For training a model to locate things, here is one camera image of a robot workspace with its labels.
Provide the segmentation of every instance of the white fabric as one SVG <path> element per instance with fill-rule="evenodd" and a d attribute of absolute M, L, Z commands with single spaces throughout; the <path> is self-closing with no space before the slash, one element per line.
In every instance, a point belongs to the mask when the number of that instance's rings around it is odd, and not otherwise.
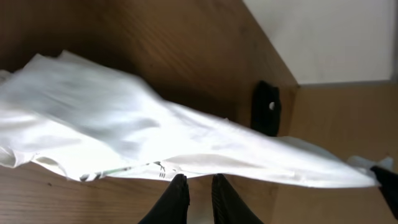
<path fill-rule="evenodd" d="M 64 52 L 37 55 L 0 86 L 0 163 L 73 180 L 224 173 L 306 187 L 377 182 L 326 150 L 164 101 L 139 77 Z"/>

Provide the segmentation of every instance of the wood grain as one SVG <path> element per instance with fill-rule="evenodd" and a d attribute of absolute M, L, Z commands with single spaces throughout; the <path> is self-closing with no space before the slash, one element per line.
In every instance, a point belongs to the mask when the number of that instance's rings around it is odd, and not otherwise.
<path fill-rule="evenodd" d="M 259 80 L 281 89 L 287 134 L 297 83 L 240 0 L 0 0 L 0 69 L 68 49 L 143 77 L 165 99 L 248 125 Z M 228 177 L 269 223 L 274 184 Z M 0 223 L 136 223 L 165 182 L 66 181 L 32 164 L 0 168 Z M 189 180 L 189 223 L 213 223 L 211 177 Z"/>
<path fill-rule="evenodd" d="M 299 89 L 290 135 L 342 160 L 359 155 L 398 160 L 398 86 L 321 86 Z M 377 188 L 306 189 L 281 185 L 272 224 L 396 223 Z"/>

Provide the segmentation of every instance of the white surface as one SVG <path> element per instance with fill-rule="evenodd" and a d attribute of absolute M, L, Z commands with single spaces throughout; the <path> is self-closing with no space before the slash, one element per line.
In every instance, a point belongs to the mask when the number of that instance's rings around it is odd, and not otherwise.
<path fill-rule="evenodd" d="M 300 84 L 388 80 L 395 0 L 244 0 Z"/>
<path fill-rule="evenodd" d="M 377 182 L 328 151 L 164 101 L 140 78 L 68 53 L 36 56 L 0 86 L 0 164 L 73 180 L 233 174 L 306 187 Z"/>

